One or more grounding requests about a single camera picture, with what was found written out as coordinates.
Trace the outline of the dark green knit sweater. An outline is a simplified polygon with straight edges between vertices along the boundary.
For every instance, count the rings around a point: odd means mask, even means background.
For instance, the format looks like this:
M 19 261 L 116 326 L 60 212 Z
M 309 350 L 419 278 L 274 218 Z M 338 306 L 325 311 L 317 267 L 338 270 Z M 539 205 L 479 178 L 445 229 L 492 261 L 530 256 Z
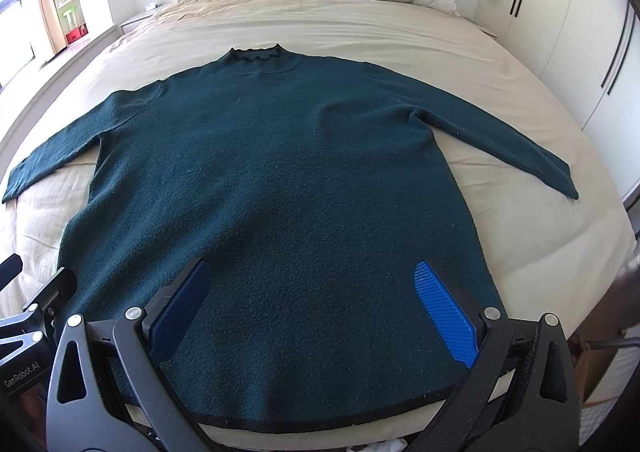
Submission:
M 97 149 L 58 253 L 77 279 L 66 313 L 121 315 L 202 258 L 213 285 L 170 386 L 205 424 L 316 432 L 422 408 L 460 380 L 419 263 L 500 305 L 436 131 L 561 205 L 578 196 L 562 159 L 459 97 L 274 46 L 111 94 L 21 161 L 4 197 Z

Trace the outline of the beige bed sheet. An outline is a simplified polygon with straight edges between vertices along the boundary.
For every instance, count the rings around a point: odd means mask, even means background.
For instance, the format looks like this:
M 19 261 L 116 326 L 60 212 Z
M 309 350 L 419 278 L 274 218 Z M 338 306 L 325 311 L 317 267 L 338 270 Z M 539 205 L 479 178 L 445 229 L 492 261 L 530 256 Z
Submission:
M 567 333 L 612 285 L 634 248 L 618 192 L 597 149 L 556 97 L 464 19 L 372 0 L 185 0 L 109 45 L 53 102 L 18 158 L 117 90 L 135 90 L 217 60 L 230 48 L 280 44 L 363 60 L 483 108 L 570 165 L 577 201 L 445 133 L 437 134 L 508 312 L 550 311 Z

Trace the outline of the red storage box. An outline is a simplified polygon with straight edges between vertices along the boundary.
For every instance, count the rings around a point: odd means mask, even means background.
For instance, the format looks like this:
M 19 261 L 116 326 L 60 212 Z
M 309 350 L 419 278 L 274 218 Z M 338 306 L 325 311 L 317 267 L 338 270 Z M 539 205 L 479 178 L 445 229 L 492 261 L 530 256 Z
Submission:
M 82 37 L 85 37 L 86 34 L 88 34 L 87 26 L 85 24 L 81 24 L 76 28 L 70 30 L 70 32 L 65 35 L 66 42 L 68 45 L 71 45 Z

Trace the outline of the white bedside table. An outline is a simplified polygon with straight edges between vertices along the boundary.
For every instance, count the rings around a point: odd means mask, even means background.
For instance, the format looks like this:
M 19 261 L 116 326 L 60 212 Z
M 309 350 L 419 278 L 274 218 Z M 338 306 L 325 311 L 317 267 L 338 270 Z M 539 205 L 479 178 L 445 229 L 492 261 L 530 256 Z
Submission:
M 144 22 L 145 20 L 151 18 L 154 14 L 155 14 L 154 11 L 145 11 L 145 12 L 138 13 L 135 16 L 132 16 L 130 18 L 125 19 L 120 24 L 120 29 L 122 30 L 122 33 L 123 34 L 128 34 L 128 32 L 131 32 L 132 30 L 135 30 L 137 27 L 139 27 L 142 24 L 142 22 Z

